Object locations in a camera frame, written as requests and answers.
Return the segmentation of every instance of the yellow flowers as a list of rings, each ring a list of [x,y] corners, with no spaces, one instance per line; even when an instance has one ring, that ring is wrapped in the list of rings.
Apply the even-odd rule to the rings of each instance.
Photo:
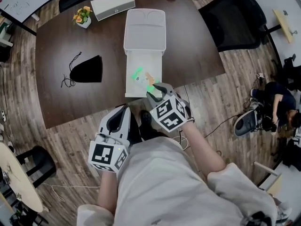
[[[88,20],[91,12],[92,10],[90,7],[84,6],[77,11],[77,14],[73,16],[73,19],[76,20],[77,23],[83,24]]]

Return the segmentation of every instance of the white sleeve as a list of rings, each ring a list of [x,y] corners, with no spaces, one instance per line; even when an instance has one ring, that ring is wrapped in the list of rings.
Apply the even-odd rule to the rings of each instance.
[[[234,163],[222,171],[209,173],[207,179],[211,190],[234,203],[245,216],[262,211],[275,225],[277,208],[273,198],[255,186]]]
[[[77,211],[77,226],[112,226],[114,216],[96,205],[81,205]]]

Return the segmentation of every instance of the round table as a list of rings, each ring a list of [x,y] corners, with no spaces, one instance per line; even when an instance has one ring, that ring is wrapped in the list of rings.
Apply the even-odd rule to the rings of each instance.
[[[0,152],[0,167],[8,174],[9,186],[16,194],[17,199],[32,210],[42,212],[42,200],[16,156],[3,143],[0,143]]]

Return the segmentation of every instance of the person sitting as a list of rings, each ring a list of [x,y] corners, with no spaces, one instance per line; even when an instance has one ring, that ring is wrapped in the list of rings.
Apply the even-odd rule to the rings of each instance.
[[[264,103],[267,115],[277,126],[289,124],[291,127],[301,126],[301,113],[296,110],[296,100],[290,91],[277,82],[270,82],[264,91],[251,89],[251,97]]]

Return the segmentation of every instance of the black drawstring bag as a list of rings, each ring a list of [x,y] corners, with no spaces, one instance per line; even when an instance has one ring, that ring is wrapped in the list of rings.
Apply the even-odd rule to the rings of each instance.
[[[81,55],[81,52],[75,56],[75,58],[70,62],[70,79],[66,78],[64,75],[64,79],[62,81],[61,87],[63,83],[67,87],[75,86],[75,82],[79,83],[93,83],[93,82],[101,82],[103,77],[103,61],[102,58],[97,55],[74,68],[72,67],[72,63]]]

